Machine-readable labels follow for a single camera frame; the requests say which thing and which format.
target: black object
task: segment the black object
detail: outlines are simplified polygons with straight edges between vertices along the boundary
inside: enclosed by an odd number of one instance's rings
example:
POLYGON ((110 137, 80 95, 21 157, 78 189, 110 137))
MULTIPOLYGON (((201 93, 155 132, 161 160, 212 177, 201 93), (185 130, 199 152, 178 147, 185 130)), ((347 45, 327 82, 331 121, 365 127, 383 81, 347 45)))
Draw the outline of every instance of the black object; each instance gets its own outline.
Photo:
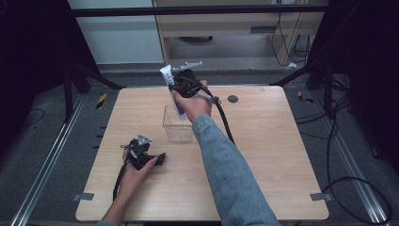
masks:
POLYGON ((342 10, 326 11, 311 48, 307 65, 270 85, 284 86, 304 73, 309 89, 325 84, 325 109, 331 108, 331 78, 343 73, 350 79, 347 96, 374 156, 385 157, 399 174, 399 14, 396 1, 339 1, 342 10))
POLYGON ((169 84, 169 89, 176 90, 184 98, 190 98, 200 91, 199 83, 194 72, 188 69, 174 76, 174 85, 169 84))
POLYGON ((47 27, 56 28, 75 61, 100 73, 74 18, 44 20, 41 6, 70 10, 68 1, 13 0, 0 14, 0 154, 3 156, 29 114, 35 97, 63 84, 58 52, 47 27))
POLYGON ((112 194, 113 200, 115 200, 115 198, 118 196, 120 180, 122 179, 124 170, 129 163, 131 163, 136 170, 141 170, 151 159, 158 157, 155 162, 155 166, 162 166, 167 155, 166 153, 161 153, 158 156, 148 155, 147 151, 150 148, 150 143, 139 145, 138 140, 135 138, 130 141, 129 145, 121 145, 121 148, 127 149, 127 155, 123 166, 120 168, 120 174, 118 175, 117 182, 115 183, 112 194))
POLYGON ((230 103, 237 103, 237 102, 238 102, 238 97, 237 97, 236 95, 230 95, 230 96, 227 98, 227 100, 228 100, 230 103))
POLYGON ((129 145, 124 146, 127 149, 126 158, 132 163, 136 170, 141 170, 151 159, 158 157, 155 166, 162 166, 164 163, 166 153, 161 153, 158 156, 148 155, 147 151, 150 148, 150 143, 138 145, 137 139, 132 139, 129 145))

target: denim sleeve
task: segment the denim sleeve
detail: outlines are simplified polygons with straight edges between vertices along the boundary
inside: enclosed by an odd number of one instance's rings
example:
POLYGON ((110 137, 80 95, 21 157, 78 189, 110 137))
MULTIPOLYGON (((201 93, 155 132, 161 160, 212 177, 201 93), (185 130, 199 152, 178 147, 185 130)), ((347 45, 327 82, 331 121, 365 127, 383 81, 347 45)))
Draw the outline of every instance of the denim sleeve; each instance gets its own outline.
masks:
POLYGON ((212 118, 193 121, 202 159, 223 225, 280 225, 246 160, 212 118))

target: cable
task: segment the cable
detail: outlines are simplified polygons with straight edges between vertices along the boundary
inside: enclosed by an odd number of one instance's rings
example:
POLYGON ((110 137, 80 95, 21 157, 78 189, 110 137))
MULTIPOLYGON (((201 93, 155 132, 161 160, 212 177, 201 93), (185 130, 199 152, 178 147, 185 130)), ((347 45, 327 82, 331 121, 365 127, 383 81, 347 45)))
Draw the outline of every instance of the cable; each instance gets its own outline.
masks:
POLYGON ((30 123, 28 123, 28 124, 23 124, 22 126, 30 126, 30 125, 33 125, 33 124, 38 123, 39 121, 41 121, 41 119, 43 119, 43 117, 44 117, 44 110, 39 109, 39 108, 32 108, 32 109, 31 109, 31 112, 34 111, 34 110, 41 111, 41 116, 40 116, 40 118, 39 118, 38 120, 33 121, 33 122, 30 122, 30 123))
POLYGON ((339 205, 341 206, 341 208, 342 208, 346 213, 348 213, 350 216, 352 216, 353 218, 356 218, 357 220, 359 220, 359 221, 362 222, 362 223, 371 224, 371 225, 382 225, 382 224, 387 224, 387 223, 391 220, 391 218, 392 218, 392 209, 391 209, 391 205, 389 204, 389 202, 387 201, 387 199, 385 198, 385 196, 383 195, 383 193, 382 193, 380 190, 378 190, 377 187, 375 187, 375 186, 373 186, 371 183, 369 183, 369 182, 367 182, 367 181, 365 181, 365 180, 363 180, 363 179, 357 178, 357 177, 342 177, 342 178, 339 178, 339 179, 337 179, 337 180, 331 182, 330 165, 329 165, 329 156, 330 156, 330 145, 331 145, 331 140, 332 140, 332 137, 333 137, 333 134, 334 134, 334 130, 335 130, 336 126, 337 126, 337 119, 336 119, 337 112, 338 112, 337 109, 338 109, 338 108, 335 108, 335 110, 333 111, 333 115, 332 115, 333 123, 332 123, 332 126, 331 126, 331 132, 330 132, 330 134, 329 134, 328 142, 327 142, 327 186, 323 189, 323 193, 325 193, 326 190, 329 189, 329 190, 330 190, 330 193, 331 193, 331 196, 332 196, 333 199, 337 202, 337 204, 339 204, 339 205), (370 221, 370 220, 361 218, 361 217, 355 215, 354 213, 352 213, 351 211, 349 211, 349 210, 339 201, 339 199, 337 198, 337 195, 335 194, 335 191, 334 191, 334 189, 333 189, 333 185, 335 185, 335 184, 337 184, 337 183, 339 183, 339 182, 341 182, 341 181, 348 181, 348 180, 356 180, 356 181, 359 181, 359 182, 363 182, 364 184, 369 185, 374 191, 376 191, 376 193, 378 193, 378 195, 379 195, 380 198, 384 201, 384 203, 386 204, 386 207, 388 208, 388 214, 387 214, 387 218, 386 218, 385 220, 383 220, 383 221, 381 221, 381 222, 378 222, 378 223, 375 223, 375 222, 372 222, 372 221, 370 221))
MULTIPOLYGON (((293 61, 293 63, 304 62, 305 60, 295 60, 295 59, 292 59, 292 58, 290 57, 290 54, 288 53, 287 43, 285 42, 285 38, 284 38, 284 36, 283 36, 283 34, 282 34, 282 29, 281 29, 281 22, 280 22, 280 20, 281 20, 281 12, 279 13, 279 19, 278 19, 278 21, 277 21, 276 29, 275 29, 275 32, 274 32, 273 35, 272 35, 272 41, 271 41, 271 42, 272 42, 272 49, 273 49, 273 52, 274 52, 275 56, 277 57, 277 53, 276 53, 276 50, 275 50, 275 48, 274 48, 274 36, 275 36, 275 34, 276 34, 276 32, 277 32, 277 29, 279 28, 279 32, 280 32, 280 34, 281 34, 282 42, 284 43, 285 53, 286 53, 287 57, 290 58, 290 59, 293 61)), ((280 63, 278 57, 277 57, 277 62, 278 62, 278 64, 279 64, 280 66, 288 66, 288 64, 282 64, 282 63, 280 63)))
POLYGON ((316 114, 312 114, 312 115, 302 116, 302 117, 295 118, 295 120, 296 121, 297 120, 302 120, 302 119, 305 119, 305 118, 308 118, 308 117, 312 117, 312 116, 316 116, 316 115, 320 115, 320 114, 323 114, 323 113, 316 113, 316 114))
MULTIPOLYGON (((205 86, 203 86, 202 83, 201 83, 200 81, 195 81, 195 80, 193 80, 193 79, 190 79, 190 78, 187 78, 187 77, 183 77, 183 76, 179 77, 179 79, 183 79, 183 80, 185 80, 185 81, 187 81, 187 82, 189 82, 189 83, 195 85, 196 88, 202 89, 206 94, 208 94, 209 96, 211 96, 211 98, 212 98, 212 103, 216 105, 217 110, 219 111, 220 117, 221 117, 222 120, 223 120, 223 124, 224 124, 224 126, 225 126, 227 136, 229 137, 229 140, 235 145, 234 139, 232 138, 232 134, 231 134, 231 130, 230 130, 229 123, 227 122, 226 115, 225 115, 225 113, 224 113, 224 111, 223 111, 222 106, 220 105, 221 102, 219 101, 219 98, 218 98, 218 97, 215 97, 214 95, 212 95, 211 91, 208 90, 208 88, 206 88, 205 86)), ((195 91, 196 91, 196 88, 192 88, 190 91, 195 92, 195 91)))
MULTIPOLYGON (((203 86, 200 82, 198 82, 197 84, 200 86, 200 88, 201 88, 203 91, 206 92, 206 94, 210 95, 212 98, 215 98, 214 95, 212 95, 211 91, 208 90, 208 88, 206 88, 205 86, 203 86)), ((222 106, 220 105, 220 104, 221 104, 220 101, 218 101, 218 98, 217 98, 217 100, 216 100, 216 101, 213 101, 213 103, 216 105, 217 110, 219 111, 220 117, 221 117, 222 120, 223 120, 223 124, 224 124, 224 126, 225 126, 226 133, 227 133, 227 135, 228 135, 228 137, 229 137, 229 140, 235 145, 234 139, 232 138, 232 134, 231 134, 231 130, 230 130, 229 123, 227 122, 226 115, 225 115, 225 113, 224 113, 224 111, 223 111, 222 106)))
POLYGON ((307 134, 307 133, 304 133, 304 132, 299 132, 299 134, 306 135, 306 136, 309 136, 309 137, 320 138, 320 139, 328 139, 328 137, 318 137, 318 136, 307 134))
POLYGON ((294 53, 298 56, 298 57, 305 57, 305 61, 306 58, 309 57, 309 53, 310 53, 310 46, 311 46, 311 35, 308 35, 308 40, 306 43, 306 47, 305 50, 296 50, 296 46, 298 44, 298 41, 300 39, 300 35, 298 35, 298 37, 296 38, 295 44, 294 44, 294 53))
POLYGON ((112 200, 115 200, 118 196, 118 191, 120 189, 120 180, 122 179, 124 170, 129 163, 130 163, 130 161, 126 157, 123 166, 120 168, 120 174, 118 174, 117 182, 115 183, 115 186, 114 186, 114 191, 112 193, 112 200))
POLYGON ((311 120, 308 120, 308 121, 300 121, 300 122, 297 122, 296 124, 305 124, 305 123, 309 123, 309 122, 312 122, 312 121, 316 121, 316 120, 319 120, 319 119, 323 118, 326 114, 327 114, 327 113, 324 113, 323 115, 318 116, 318 117, 316 117, 316 118, 313 118, 313 119, 311 119, 311 120))

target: white cabinet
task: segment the white cabinet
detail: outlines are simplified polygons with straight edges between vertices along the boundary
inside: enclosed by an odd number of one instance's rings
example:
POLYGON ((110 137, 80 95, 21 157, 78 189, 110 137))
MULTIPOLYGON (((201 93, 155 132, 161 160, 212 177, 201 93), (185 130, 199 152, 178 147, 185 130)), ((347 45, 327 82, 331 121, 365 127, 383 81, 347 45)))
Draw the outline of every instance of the white cabinet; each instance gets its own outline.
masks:
MULTIPOLYGON (((155 7, 192 6, 248 6, 271 5, 272 0, 152 0, 155 7)), ((328 0, 295 0, 295 4, 327 3, 328 0)), ((316 34, 323 12, 292 13, 234 13, 204 15, 162 15, 157 16, 165 62, 173 37, 206 37, 226 35, 259 35, 255 28, 272 34, 280 24, 281 33, 276 32, 273 46, 279 62, 285 63, 297 35, 316 34)))
MULTIPOLYGON (((71 8, 151 8, 151 0, 69 0, 71 8)), ((163 63, 154 16, 76 18, 97 64, 163 63)))

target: hand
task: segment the hand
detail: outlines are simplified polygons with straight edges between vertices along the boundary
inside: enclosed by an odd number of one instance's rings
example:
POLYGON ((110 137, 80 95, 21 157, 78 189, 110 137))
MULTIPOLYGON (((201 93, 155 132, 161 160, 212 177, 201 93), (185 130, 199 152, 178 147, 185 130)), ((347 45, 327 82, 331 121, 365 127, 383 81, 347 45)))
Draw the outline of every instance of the hand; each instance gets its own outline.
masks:
MULTIPOLYGON (((208 82, 205 80, 200 81, 203 86, 208 87, 208 82)), ((179 92, 173 91, 174 98, 183 107, 187 118, 193 122, 200 115, 211 115, 212 102, 198 95, 191 98, 184 98, 179 92)))
MULTIPOLYGON (((123 162, 126 158, 127 151, 123 153, 123 162)), ((122 179, 120 180, 120 190, 117 198, 112 202, 108 211, 105 213, 103 220, 121 225, 126 209, 138 187, 149 174, 153 165, 155 165, 156 157, 151 159, 141 170, 135 169, 132 164, 128 164, 124 170, 122 179)))
MULTIPOLYGON (((127 150, 123 152, 123 161, 126 158, 127 150)), ((149 174, 151 168, 156 162, 156 157, 151 159, 141 170, 135 169, 132 164, 128 164, 120 180, 120 190, 118 196, 123 200, 129 201, 137 191, 141 183, 149 174)))

